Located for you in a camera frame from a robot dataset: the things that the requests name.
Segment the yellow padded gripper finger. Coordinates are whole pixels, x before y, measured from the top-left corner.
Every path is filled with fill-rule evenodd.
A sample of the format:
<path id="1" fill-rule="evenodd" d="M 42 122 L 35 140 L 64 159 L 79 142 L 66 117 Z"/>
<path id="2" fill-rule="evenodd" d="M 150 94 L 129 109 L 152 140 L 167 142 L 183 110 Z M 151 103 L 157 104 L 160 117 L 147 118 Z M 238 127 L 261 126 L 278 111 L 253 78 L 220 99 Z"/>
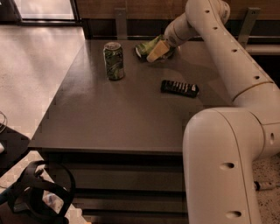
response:
<path id="1" fill-rule="evenodd" d="M 148 62 L 154 62 L 159 59 L 164 54 L 168 53 L 170 50 L 170 46 L 166 40 L 159 40 L 155 47 L 151 50 L 149 55 L 147 56 Z"/>

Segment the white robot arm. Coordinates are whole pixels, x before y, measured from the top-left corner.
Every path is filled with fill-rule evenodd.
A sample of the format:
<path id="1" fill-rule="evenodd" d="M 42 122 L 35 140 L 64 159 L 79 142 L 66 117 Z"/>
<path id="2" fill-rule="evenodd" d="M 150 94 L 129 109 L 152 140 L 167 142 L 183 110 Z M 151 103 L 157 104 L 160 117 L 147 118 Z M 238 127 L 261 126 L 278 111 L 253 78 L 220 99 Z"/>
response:
<path id="1" fill-rule="evenodd" d="M 190 224 L 262 224 L 252 163 L 280 151 L 280 90 L 227 31 L 228 4 L 187 0 L 165 30 L 168 46 L 199 35 L 233 103 L 185 127 L 183 161 Z"/>

